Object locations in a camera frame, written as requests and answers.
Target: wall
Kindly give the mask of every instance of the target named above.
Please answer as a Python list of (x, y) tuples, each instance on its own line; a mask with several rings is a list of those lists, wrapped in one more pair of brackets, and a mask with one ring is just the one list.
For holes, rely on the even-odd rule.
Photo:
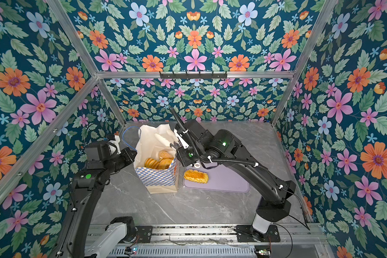
[(387, 1), (343, 1), (315, 51), (279, 137), (335, 254), (387, 257)]
[[(73, 1), (77, 12), (69, 16), (101, 71), (284, 71), (294, 69), (323, 3)], [(248, 24), (240, 15), (249, 5), (255, 5), (255, 18)], [(143, 20), (132, 18), (132, 9), (136, 8), (146, 13)], [(290, 30), (295, 35), (288, 44)], [(195, 51), (201, 56), (196, 68), (189, 62)], [(274, 66), (275, 54), (278, 58), (289, 56), (288, 67)], [(240, 56), (244, 57), (242, 70), (234, 67)], [(149, 57), (155, 58), (154, 69), (149, 67)], [(113, 61), (112, 66), (106, 64), (106, 58)], [(313, 53), (311, 59), (316, 60), (317, 55)], [(277, 84), (259, 78), (248, 78), (250, 83), (244, 78), (226, 84), (218, 80), (146, 80), (148, 83), (144, 79), (114, 82), (117, 86), (113, 94), (129, 119), (168, 120), (168, 106), (176, 106), (186, 119), (269, 121), (287, 82)]]
[[(75, 11), (68, 2), (63, 5)], [(31, 21), (41, 19), (43, 30), (38, 30)], [(88, 72), (44, 2), (0, 3), (0, 179), (80, 89), (71, 87), (69, 80), (77, 68), (85, 83)], [(5, 88), (9, 79), (20, 82), (15, 76), (23, 83), (12, 91)], [(44, 89), (52, 85), (57, 93), (47, 91), (46, 96)], [(48, 113), (35, 115), (35, 98)], [(23, 123), (13, 123), (18, 112)], [(47, 257), (67, 209), (68, 183), (86, 160), (84, 146), (118, 129), (94, 88), (0, 206), (0, 257)], [(57, 191), (51, 197), (53, 189)]]

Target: purple cutting board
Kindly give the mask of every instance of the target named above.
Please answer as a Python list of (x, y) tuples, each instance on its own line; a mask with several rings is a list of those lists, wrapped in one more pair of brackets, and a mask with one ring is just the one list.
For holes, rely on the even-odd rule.
[[(211, 167), (216, 165), (216, 163), (209, 163), (207, 165)], [(211, 169), (205, 169), (203, 167), (194, 168), (188, 166), (186, 170), (188, 169), (198, 170), (200, 172), (207, 173), (209, 180), (208, 183), (201, 184), (184, 179), (184, 186), (187, 188), (239, 193), (246, 193), (249, 191), (249, 183), (240, 175), (238, 175), (235, 171), (225, 167), (224, 165), (219, 165), (216, 168)]]

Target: blue checkered paper bag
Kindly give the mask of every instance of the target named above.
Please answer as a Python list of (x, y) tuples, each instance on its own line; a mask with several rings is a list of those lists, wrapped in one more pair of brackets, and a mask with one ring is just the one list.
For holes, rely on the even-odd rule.
[(160, 151), (167, 151), (175, 157), (176, 150), (169, 146), (171, 142), (178, 141), (174, 132), (170, 130), (168, 124), (158, 127), (142, 125), (140, 131), (139, 142), (136, 145), (137, 155), (133, 163), (137, 175), (151, 194), (177, 192), (178, 171), (181, 163), (176, 158), (168, 169), (153, 169), (144, 166), (148, 158), (159, 161)]

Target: bread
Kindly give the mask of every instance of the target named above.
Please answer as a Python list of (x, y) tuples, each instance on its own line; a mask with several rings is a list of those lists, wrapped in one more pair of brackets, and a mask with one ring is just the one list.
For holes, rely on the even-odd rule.
[(173, 158), (164, 158), (160, 161), (158, 169), (168, 169), (172, 163)]
[(173, 158), (173, 156), (171, 154), (169, 154), (169, 152), (160, 151), (159, 152), (159, 159), (163, 159), (163, 158)]
[(208, 179), (209, 179), (207, 173), (203, 173), (203, 172), (200, 172), (197, 170), (192, 170), (192, 169), (188, 169), (185, 172), (184, 178), (186, 180), (196, 182), (196, 183), (201, 183), (201, 184), (208, 183)]
[(148, 158), (145, 161), (145, 168), (158, 169), (159, 162), (153, 158)]

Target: gray marble surface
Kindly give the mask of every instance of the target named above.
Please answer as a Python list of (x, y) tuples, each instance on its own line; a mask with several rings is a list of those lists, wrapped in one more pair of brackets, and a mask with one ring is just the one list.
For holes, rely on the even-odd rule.
[[(148, 124), (158, 126), (161, 123)], [(142, 123), (128, 122), (127, 125), (140, 127)], [(283, 180), (291, 179), (269, 123), (202, 122), (201, 125), (213, 134), (219, 129), (231, 131), (274, 175)], [(136, 146), (137, 128), (130, 128), (125, 139), (130, 145)], [(135, 224), (252, 223), (261, 197), (252, 186), (247, 193), (190, 189), (183, 186), (183, 172), (180, 171), (177, 193), (150, 194), (133, 165), (122, 169), (111, 177), (111, 183), (102, 193), (93, 213), (92, 224), (108, 224), (120, 216), (133, 216)], [(298, 200), (291, 197), (289, 201), (292, 204), (290, 214), (303, 220)], [(281, 222), (296, 221), (287, 217)]]

